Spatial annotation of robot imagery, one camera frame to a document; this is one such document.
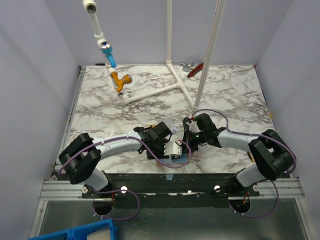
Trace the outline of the silver VIP card stack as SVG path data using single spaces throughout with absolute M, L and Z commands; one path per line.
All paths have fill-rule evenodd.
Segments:
M 170 129 L 170 131 L 172 132 L 172 134 L 176 134 L 179 129 L 177 128 L 177 126 L 175 125 L 174 121 L 172 118 L 162 118 L 161 119 L 162 122 L 164 122 L 166 124 L 166 126 Z

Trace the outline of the pink leather card holder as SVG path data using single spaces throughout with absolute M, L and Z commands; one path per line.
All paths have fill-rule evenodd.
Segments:
M 175 158 L 173 156 L 169 156 L 169 158 L 161 158 L 160 162 L 156 161 L 156 165 L 158 167 L 162 166 L 162 163 L 171 167 L 181 167 L 188 161 L 189 154 L 183 153 L 181 156 Z

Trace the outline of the black VIP card stack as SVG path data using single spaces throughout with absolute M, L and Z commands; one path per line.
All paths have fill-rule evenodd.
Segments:
M 191 120 L 188 117 L 185 117 L 182 120 L 182 124 L 183 124 L 183 129 L 184 131 L 189 131 L 190 129 L 190 124 L 191 124 Z

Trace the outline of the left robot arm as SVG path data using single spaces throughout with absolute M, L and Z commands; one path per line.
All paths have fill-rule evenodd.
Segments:
M 72 185 L 84 183 L 101 198 L 111 191 L 110 179 L 97 169 L 99 161 L 127 152 L 147 151 L 147 158 L 165 159 L 165 144 L 172 131 L 160 122 L 154 127 L 135 127 L 128 133 L 114 137 L 93 138 L 86 133 L 78 135 L 58 156 Z

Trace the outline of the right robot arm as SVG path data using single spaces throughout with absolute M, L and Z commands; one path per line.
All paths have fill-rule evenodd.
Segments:
M 201 145 L 217 148 L 233 148 L 251 153 L 254 165 L 237 172 L 231 180 L 230 191 L 241 196 L 252 184 L 275 181 L 296 165 L 295 155 L 281 137 L 272 129 L 261 134 L 238 133 L 226 127 L 217 128 L 206 113 L 182 120 L 186 142 L 192 152 Z

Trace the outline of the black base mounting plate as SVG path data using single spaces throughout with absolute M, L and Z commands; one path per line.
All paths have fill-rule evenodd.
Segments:
M 109 185 L 100 193 L 91 187 L 83 199 L 103 202 L 116 209 L 141 208 L 227 208 L 229 198 L 257 197 L 254 185 L 242 187 L 233 173 L 110 173 Z

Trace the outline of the orange valve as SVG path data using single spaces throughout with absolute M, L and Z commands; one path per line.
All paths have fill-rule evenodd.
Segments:
M 133 81 L 132 76 L 130 74 L 126 74 L 123 76 L 123 78 L 119 78 L 118 73 L 116 71 L 113 71 L 110 74 L 110 77 L 114 80 L 114 83 L 116 85 L 116 91 L 118 94 L 121 93 L 121 91 L 124 88 L 124 85 L 128 85 Z

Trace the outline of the metal clamp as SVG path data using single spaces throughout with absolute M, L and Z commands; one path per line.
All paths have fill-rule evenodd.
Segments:
M 187 68 L 187 69 L 192 69 L 194 67 L 194 62 L 191 61 L 189 63 L 187 62 L 181 62 L 180 65 L 183 67 L 183 68 Z

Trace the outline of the blue valve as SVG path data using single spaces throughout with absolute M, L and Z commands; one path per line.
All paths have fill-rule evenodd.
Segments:
M 112 48 L 112 44 L 109 41 L 102 41 L 99 44 L 99 49 L 101 50 L 101 52 L 105 55 L 107 61 L 109 62 L 110 66 L 112 68 L 116 68 L 117 64 L 116 61 L 113 57 L 113 48 Z

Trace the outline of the blue plastic bin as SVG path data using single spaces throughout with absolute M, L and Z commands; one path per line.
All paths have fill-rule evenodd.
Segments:
M 111 219 L 106 219 L 32 237 L 29 240 L 87 240 L 89 235 L 102 230 L 107 230 L 107 233 L 104 234 L 105 237 L 110 240 L 117 239 L 118 227 Z

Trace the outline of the white PVC pipe frame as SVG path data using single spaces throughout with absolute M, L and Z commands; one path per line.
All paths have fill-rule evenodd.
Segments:
M 104 33 L 101 29 L 100 23 L 99 23 L 99 19 L 97 16 L 97 4 L 94 0 L 83 0 L 82 1 L 82 5 L 84 7 L 84 10 L 89 14 L 89 18 L 90 18 L 90 22 L 93 28 L 93 35 L 94 38 L 96 40 L 97 46 L 100 49 L 99 45 L 101 42 L 103 41 L 107 41 Z M 116 68 L 112 68 L 109 64 L 109 62 L 107 61 L 106 56 L 103 54 L 104 58 L 105 58 L 105 67 L 107 69 L 107 73 L 110 77 L 110 79 L 113 82 L 114 85 L 114 90 L 115 93 L 118 96 L 119 99 L 119 103 L 121 105 L 127 105 L 129 103 L 133 103 L 139 100 L 143 100 L 146 99 L 148 97 L 152 97 L 158 94 L 162 94 L 174 89 L 179 89 L 182 91 L 184 97 L 186 98 L 186 100 L 189 102 L 191 109 L 192 110 L 197 110 L 199 108 L 200 102 L 201 102 L 201 98 L 202 98 L 202 94 L 203 94 L 203 90 L 206 84 L 206 79 L 208 76 L 208 71 L 209 71 L 209 67 L 210 67 L 210 63 L 212 60 L 212 56 L 214 53 L 214 48 L 216 45 L 216 41 L 218 38 L 218 33 L 220 30 L 220 25 L 222 22 L 222 18 L 223 18 L 223 14 L 224 14 L 224 10 L 225 10 L 225 6 L 226 6 L 226 1 L 225 0 L 218 0 L 217 4 L 216 4 L 216 8 L 215 8 L 215 13 L 214 13 L 214 18 L 213 18 L 213 23 L 212 23 L 212 27 L 211 27 L 211 31 L 210 31 L 210 37 L 209 37 L 209 42 L 208 42 L 208 47 L 206 50 L 206 54 L 205 54 L 205 59 L 204 59 L 204 65 L 203 65 L 203 69 L 202 69 L 202 73 L 201 73 L 201 78 L 200 78 L 200 82 L 198 85 L 198 90 L 197 90 L 197 94 L 196 94 L 196 98 L 195 100 L 193 100 L 192 96 L 190 95 L 189 91 L 187 90 L 187 87 L 185 85 L 185 83 L 183 82 L 183 80 L 179 77 L 178 73 L 176 72 L 173 64 L 172 64 L 172 28 L 173 28 L 173 1 L 172 0 L 168 0 L 167 4 L 166 4 L 166 17 L 167 17 L 167 50 L 166 50 L 166 67 L 168 68 L 168 70 L 171 72 L 171 74 L 173 75 L 174 79 L 175 79 L 175 83 L 171 84 L 169 86 L 166 87 L 161 87 L 161 88 L 157 88 L 155 90 L 149 91 L 147 93 L 143 93 L 141 95 L 136 95 L 133 97 L 127 97 L 125 98 L 123 95 L 123 89 L 121 91 L 121 93 L 117 93 L 116 91 L 116 84 L 115 81 L 111 78 L 110 74 L 112 72 L 117 72 L 117 67 Z

